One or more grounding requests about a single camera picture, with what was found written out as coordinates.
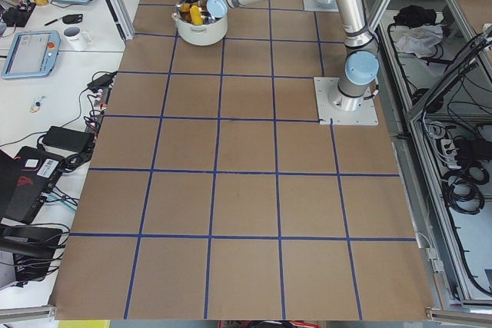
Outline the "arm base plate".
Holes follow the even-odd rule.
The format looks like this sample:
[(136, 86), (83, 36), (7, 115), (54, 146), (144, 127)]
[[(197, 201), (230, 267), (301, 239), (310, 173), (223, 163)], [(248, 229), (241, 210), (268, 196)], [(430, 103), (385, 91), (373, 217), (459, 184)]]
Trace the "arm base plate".
[(359, 98), (348, 98), (338, 90), (339, 78), (315, 77), (314, 92), (320, 124), (377, 126), (372, 91), (366, 87)]
[(336, 0), (303, 0), (303, 4), (308, 12), (338, 12)]

